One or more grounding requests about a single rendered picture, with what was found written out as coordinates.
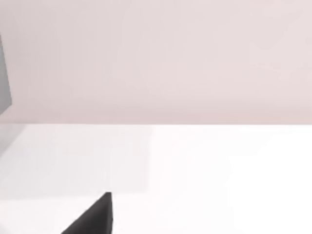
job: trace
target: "gray metal object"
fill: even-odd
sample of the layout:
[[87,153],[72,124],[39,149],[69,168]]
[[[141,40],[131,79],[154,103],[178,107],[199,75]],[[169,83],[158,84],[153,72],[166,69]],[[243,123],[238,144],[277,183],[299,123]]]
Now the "gray metal object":
[[4,51],[0,36],[0,115],[12,105],[9,80],[5,65]]

